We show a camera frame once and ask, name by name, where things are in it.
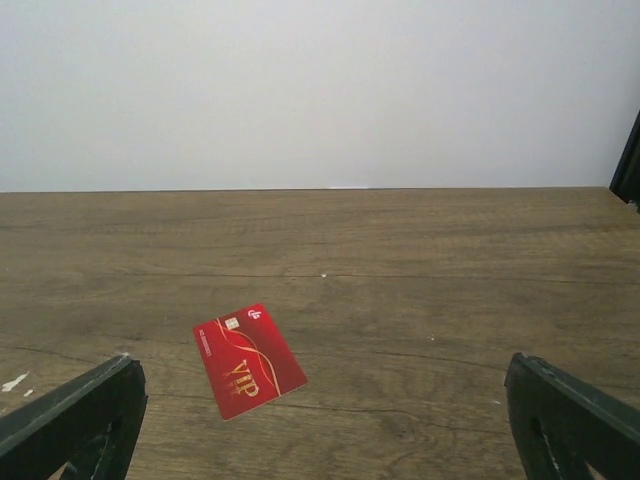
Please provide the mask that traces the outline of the black enclosure frame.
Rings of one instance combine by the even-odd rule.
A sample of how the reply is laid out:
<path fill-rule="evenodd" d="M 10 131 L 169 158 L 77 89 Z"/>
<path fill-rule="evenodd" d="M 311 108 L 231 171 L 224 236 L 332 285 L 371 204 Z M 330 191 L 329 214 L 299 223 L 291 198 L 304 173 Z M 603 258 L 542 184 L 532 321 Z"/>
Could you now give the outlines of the black enclosure frame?
<path fill-rule="evenodd" d="M 637 114 L 609 190 L 636 211 L 640 206 L 640 113 Z"/>

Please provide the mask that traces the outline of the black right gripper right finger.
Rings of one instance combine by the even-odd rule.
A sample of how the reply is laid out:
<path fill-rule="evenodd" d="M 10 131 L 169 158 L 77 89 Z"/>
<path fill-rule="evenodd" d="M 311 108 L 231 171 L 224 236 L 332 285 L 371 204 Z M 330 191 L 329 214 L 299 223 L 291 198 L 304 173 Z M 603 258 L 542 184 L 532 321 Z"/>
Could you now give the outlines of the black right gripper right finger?
<path fill-rule="evenodd" d="M 529 479 L 639 477 L 639 411 L 518 352 L 504 386 L 511 433 Z"/>

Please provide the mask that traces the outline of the lone red VIP card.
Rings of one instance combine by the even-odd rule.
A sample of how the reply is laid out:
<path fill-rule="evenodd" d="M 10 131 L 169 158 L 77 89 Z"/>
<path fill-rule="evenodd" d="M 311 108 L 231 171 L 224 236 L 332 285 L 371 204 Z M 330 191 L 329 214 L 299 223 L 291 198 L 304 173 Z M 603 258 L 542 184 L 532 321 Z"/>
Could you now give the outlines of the lone red VIP card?
<path fill-rule="evenodd" d="M 193 334 L 225 421 L 308 383 L 272 316 L 260 303 L 197 325 Z"/>

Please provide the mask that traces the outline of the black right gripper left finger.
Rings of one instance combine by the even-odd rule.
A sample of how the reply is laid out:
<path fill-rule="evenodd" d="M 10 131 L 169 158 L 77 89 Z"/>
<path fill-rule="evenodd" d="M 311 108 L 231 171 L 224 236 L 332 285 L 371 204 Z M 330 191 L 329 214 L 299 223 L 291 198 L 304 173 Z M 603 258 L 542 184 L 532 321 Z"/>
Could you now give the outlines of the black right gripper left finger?
<path fill-rule="evenodd" d="M 124 479 L 147 394 L 139 361 L 116 356 L 1 418 L 3 479 Z"/>

